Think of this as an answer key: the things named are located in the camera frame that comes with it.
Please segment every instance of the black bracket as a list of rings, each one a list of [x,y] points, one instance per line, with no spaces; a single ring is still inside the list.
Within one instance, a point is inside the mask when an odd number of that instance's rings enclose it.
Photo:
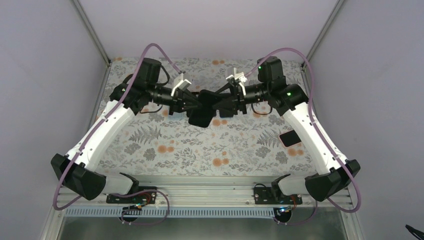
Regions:
[[[287,195],[278,198],[278,201],[271,193],[270,187],[257,186],[253,188],[254,204],[256,205],[294,205],[293,199],[297,205],[301,205],[302,197],[297,195]]]
[[[140,192],[143,190],[157,190],[158,188],[155,186],[138,186],[138,190],[136,192]],[[150,201],[148,204],[155,204],[156,202],[156,192],[146,192],[150,196]],[[143,204],[147,202],[146,195],[137,195],[133,197],[118,197],[114,195],[108,195],[106,198],[107,204]]]

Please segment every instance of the gray wall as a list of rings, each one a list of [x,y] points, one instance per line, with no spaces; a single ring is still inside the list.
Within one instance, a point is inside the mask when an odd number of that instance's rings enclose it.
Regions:
[[[39,239],[50,160],[83,136],[105,64],[69,0],[2,1],[0,34],[0,238]]]
[[[366,239],[424,231],[424,2],[348,0],[313,56],[316,106],[358,159]]]
[[[153,42],[171,57],[257,59],[286,46],[307,53],[337,0],[80,2],[111,57],[138,57]]]

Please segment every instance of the floral patterned surface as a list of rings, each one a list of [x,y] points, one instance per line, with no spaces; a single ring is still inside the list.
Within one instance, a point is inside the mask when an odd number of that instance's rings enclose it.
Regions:
[[[177,76],[165,59],[159,59],[171,76]],[[216,91],[225,82],[228,68],[236,67],[247,73],[256,65],[255,60],[230,59],[172,59],[186,71],[192,80],[190,91]],[[137,58],[118,57],[104,89],[97,115],[106,106],[114,87],[132,74]],[[283,61],[284,75],[289,84],[304,87],[300,64]],[[259,83],[257,73],[248,84]],[[161,73],[159,82],[165,82]],[[143,112],[157,110],[150,103]],[[266,103],[255,105],[259,113],[268,113]],[[124,172],[133,175],[169,176],[281,176],[286,173],[306,174],[314,171],[309,153],[302,143],[285,148],[278,136],[292,128],[276,111],[263,116],[253,113],[250,106],[246,115],[213,119],[208,128],[188,124],[185,114],[168,115],[167,107],[158,113],[138,114],[117,135],[106,150],[99,170]]]

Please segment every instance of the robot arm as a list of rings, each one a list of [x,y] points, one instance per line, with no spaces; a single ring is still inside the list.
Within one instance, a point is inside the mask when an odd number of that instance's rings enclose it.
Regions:
[[[273,56],[261,64],[258,80],[262,83],[255,85],[241,86],[245,82],[243,81],[244,74],[236,72],[236,69],[230,69],[229,77],[227,77],[229,83],[226,87],[233,93],[232,96],[217,103],[214,107],[220,111],[230,111],[235,115],[238,111],[246,114],[247,104],[268,101],[268,104],[293,127],[315,164],[316,174],[314,175],[288,174],[277,178],[271,184],[272,193],[277,201],[283,196],[308,194],[322,202],[347,187],[350,183],[347,173],[330,153],[313,124],[320,129],[325,140],[353,176],[361,169],[358,161],[347,159],[331,141],[318,120],[311,122],[308,113],[309,99],[299,85],[286,84],[281,61]]]
[[[138,189],[138,181],[121,174],[99,174],[96,168],[107,147],[112,143],[121,129],[133,119],[149,102],[169,106],[169,114],[184,112],[200,106],[195,96],[187,91],[191,84],[187,75],[181,73],[174,80],[173,88],[157,84],[161,63],[145,58],[142,70],[135,78],[133,87],[124,101],[107,118],[108,113],[119,103],[118,100],[127,89],[126,81],[115,87],[106,108],[90,128],[87,134],[65,155],[56,154],[51,160],[58,179],[70,164],[70,158],[76,158],[63,181],[63,185],[83,196],[87,200],[99,194],[129,194]]]

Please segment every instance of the black wire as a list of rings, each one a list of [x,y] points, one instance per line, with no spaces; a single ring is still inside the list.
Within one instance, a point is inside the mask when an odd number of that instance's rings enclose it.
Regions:
[[[131,79],[132,76],[133,76],[132,73],[130,75],[126,76],[126,78],[123,80],[123,83],[124,84],[128,83],[128,81]]]
[[[142,112],[143,109],[141,109],[140,114],[155,114],[155,113],[159,112],[163,107],[164,107],[163,105],[160,105],[159,109],[154,110],[154,111],[143,111]]]
[[[269,110],[269,112],[268,113],[259,113],[259,112],[256,112],[255,111],[255,109],[253,108],[253,103],[250,105],[251,106],[251,108],[252,108],[252,110],[253,110],[253,112],[255,113],[255,114],[257,114],[257,115],[269,115],[269,114],[271,114],[272,112],[273,112],[273,108],[271,107],[271,109]]]
[[[170,74],[165,70],[165,68],[164,68],[164,66],[163,65],[160,65],[160,68],[165,72],[165,75],[166,75],[166,82],[162,82],[162,83],[155,83],[155,85],[156,86],[158,86],[158,87],[163,87],[163,86],[165,86],[165,85],[167,85],[169,82],[170,82],[170,78],[171,78],[171,76],[170,76]]]
[[[262,187],[264,187],[264,188],[266,188],[267,186],[265,186],[264,184],[262,184],[262,183],[258,183],[258,184],[256,184],[253,188],[256,188],[256,186],[262,186]]]

